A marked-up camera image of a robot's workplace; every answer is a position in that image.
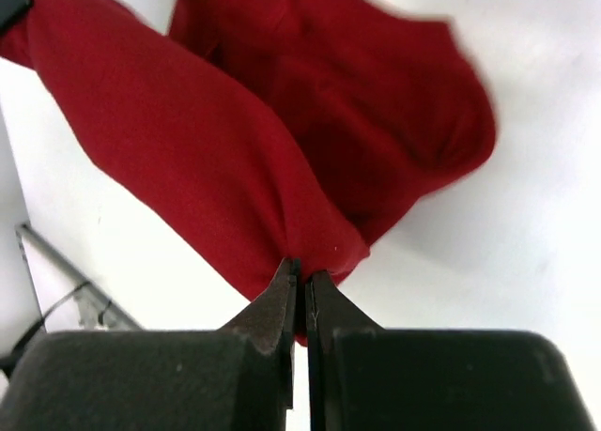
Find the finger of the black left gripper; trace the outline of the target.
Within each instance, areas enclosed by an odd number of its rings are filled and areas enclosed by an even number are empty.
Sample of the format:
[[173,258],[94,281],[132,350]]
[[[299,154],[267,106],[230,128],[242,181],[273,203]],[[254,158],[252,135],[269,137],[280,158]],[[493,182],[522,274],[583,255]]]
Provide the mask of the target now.
[[0,0],[0,28],[9,30],[32,5],[32,0]]

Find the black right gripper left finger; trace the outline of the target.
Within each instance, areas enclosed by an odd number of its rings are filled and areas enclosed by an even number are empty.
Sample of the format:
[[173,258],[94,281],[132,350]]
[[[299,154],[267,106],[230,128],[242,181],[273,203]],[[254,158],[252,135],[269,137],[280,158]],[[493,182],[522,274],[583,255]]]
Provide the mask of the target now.
[[261,354],[290,354],[300,275],[299,259],[283,259],[268,287],[218,332],[247,338]]

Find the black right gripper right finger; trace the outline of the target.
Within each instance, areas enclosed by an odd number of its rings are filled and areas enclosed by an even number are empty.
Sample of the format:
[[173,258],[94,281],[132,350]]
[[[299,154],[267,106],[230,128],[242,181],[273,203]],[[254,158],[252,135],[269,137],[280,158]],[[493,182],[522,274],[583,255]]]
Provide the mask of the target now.
[[316,334],[323,351],[331,350],[337,334],[383,330],[338,289],[327,271],[311,276],[306,293],[307,334]]

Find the red polo t shirt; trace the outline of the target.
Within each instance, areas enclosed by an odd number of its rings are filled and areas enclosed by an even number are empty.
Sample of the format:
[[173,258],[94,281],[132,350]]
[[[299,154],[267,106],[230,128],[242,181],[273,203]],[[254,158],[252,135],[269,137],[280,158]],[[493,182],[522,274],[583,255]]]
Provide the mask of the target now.
[[101,171],[248,299],[283,258],[343,281],[496,126],[444,21],[367,0],[32,0],[1,55],[33,69]]

